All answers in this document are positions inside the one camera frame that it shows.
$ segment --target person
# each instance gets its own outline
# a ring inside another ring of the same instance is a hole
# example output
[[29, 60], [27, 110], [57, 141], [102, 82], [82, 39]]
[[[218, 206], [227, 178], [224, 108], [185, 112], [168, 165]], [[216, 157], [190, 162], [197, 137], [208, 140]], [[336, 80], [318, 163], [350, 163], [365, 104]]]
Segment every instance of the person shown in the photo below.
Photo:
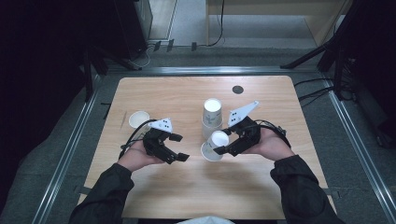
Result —
[[[271, 177], [279, 185], [288, 223], [344, 223], [332, 209], [311, 169], [271, 130], [261, 128], [261, 140], [243, 154], [258, 154], [274, 161]], [[85, 200], [72, 212], [69, 223], [122, 223], [122, 210], [135, 172], [163, 161], [146, 154], [142, 141], [134, 143], [104, 171]]]

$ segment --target wooden desk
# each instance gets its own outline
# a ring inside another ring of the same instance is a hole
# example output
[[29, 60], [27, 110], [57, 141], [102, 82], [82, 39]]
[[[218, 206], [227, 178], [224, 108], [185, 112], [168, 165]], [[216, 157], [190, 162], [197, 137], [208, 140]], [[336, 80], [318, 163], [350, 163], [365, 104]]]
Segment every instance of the wooden desk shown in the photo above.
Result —
[[[206, 44], [209, 44], [209, 15], [221, 15], [221, 2], [221, 0], [206, 0]], [[349, 0], [226, 0], [224, 15], [303, 15], [315, 42], [320, 46], [331, 37], [334, 25], [340, 16], [346, 13], [350, 2]]]
[[[242, 94], [233, 93], [236, 85], [244, 88]], [[122, 79], [85, 186], [91, 188], [117, 161], [120, 146], [133, 131], [128, 118], [145, 110], [151, 119], [171, 118], [174, 133], [184, 138], [165, 144], [191, 156], [186, 162], [151, 165], [133, 173], [135, 187], [126, 200], [125, 217], [284, 219], [279, 188], [269, 175], [272, 161], [257, 155], [226, 154], [221, 161], [211, 162], [201, 155], [203, 106], [211, 97], [221, 100], [225, 120], [230, 110], [258, 100], [260, 104], [249, 116], [286, 129], [293, 151], [306, 160], [320, 186], [327, 188], [296, 92], [291, 79], [284, 76]]]

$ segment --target table top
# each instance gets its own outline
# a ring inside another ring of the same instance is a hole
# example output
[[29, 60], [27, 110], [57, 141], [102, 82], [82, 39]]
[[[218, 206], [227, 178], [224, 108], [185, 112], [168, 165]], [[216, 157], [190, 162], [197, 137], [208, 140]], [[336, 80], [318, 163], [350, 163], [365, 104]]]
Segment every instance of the table top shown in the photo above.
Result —
[[[234, 86], [244, 89], [233, 92]], [[265, 119], [287, 131], [292, 150], [299, 154], [327, 188], [304, 114], [291, 79], [256, 77], [126, 77], [120, 81], [94, 154], [85, 187], [117, 161], [120, 146], [133, 132], [129, 117], [138, 110], [151, 119], [170, 118], [181, 142], [165, 141], [176, 153], [189, 154], [186, 162], [156, 164], [132, 174], [135, 183], [128, 195], [124, 217], [228, 219], [284, 219], [279, 187], [272, 180], [274, 163], [258, 155], [230, 154], [207, 161], [201, 154], [204, 102], [222, 103], [224, 128], [229, 111], [257, 100], [252, 119]]]

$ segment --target gray carpet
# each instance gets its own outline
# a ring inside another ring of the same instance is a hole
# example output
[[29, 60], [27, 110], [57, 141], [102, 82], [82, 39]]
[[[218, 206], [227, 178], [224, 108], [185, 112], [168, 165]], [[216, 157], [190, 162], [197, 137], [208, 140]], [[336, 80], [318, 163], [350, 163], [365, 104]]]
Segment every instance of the gray carpet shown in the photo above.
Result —
[[[274, 66], [293, 61], [308, 51], [309, 49], [220, 48], [198, 48], [196, 51], [191, 51], [189, 48], [173, 48], [167, 52], [166, 48], [161, 48], [154, 52], [153, 49], [150, 49], [148, 51], [150, 63], [143, 68], [142, 72], [129, 72], [110, 62], [109, 73], [106, 77], [103, 77], [102, 86], [98, 89], [97, 99], [79, 139], [77, 150], [73, 160], [71, 160], [65, 180], [50, 210], [47, 223], [67, 223], [71, 211], [77, 204], [79, 195], [75, 188], [84, 184], [93, 153], [105, 124], [104, 116], [107, 105], [101, 105], [101, 103], [111, 103], [121, 78], [146, 76], [150, 69], [155, 67]], [[147, 61], [146, 55], [142, 55], [135, 63], [144, 64]], [[313, 65], [317, 62], [318, 57], [304, 65]], [[260, 75], [272, 76], [276, 74], [262, 73]], [[294, 83], [321, 77], [317, 72], [296, 73], [285, 71], [282, 75], [290, 76]], [[321, 88], [323, 88], [321, 82], [314, 82], [298, 86], [296, 90], [298, 95], [301, 96]], [[57, 162], [62, 156], [64, 147], [83, 107], [84, 97], [84, 90], [82, 90], [73, 104], [65, 111], [51, 136], [35, 148], [23, 161], [9, 193], [6, 208], [0, 217], [1, 223], [32, 222], [45, 187], [50, 182]], [[348, 103], [348, 106], [351, 107], [351, 113], [356, 115], [354, 118], [358, 119], [359, 125], [366, 130], [367, 124], [361, 116], [359, 108], [353, 103]], [[333, 192], [339, 217], [346, 223], [351, 224], [388, 223], [330, 98], [323, 96], [313, 104], [305, 106], [303, 111], [323, 172], [329, 188]], [[364, 134], [367, 134], [369, 144], [374, 144], [373, 141], [370, 141], [370, 131], [364, 131]], [[390, 152], [382, 150], [381, 153], [388, 154]]]

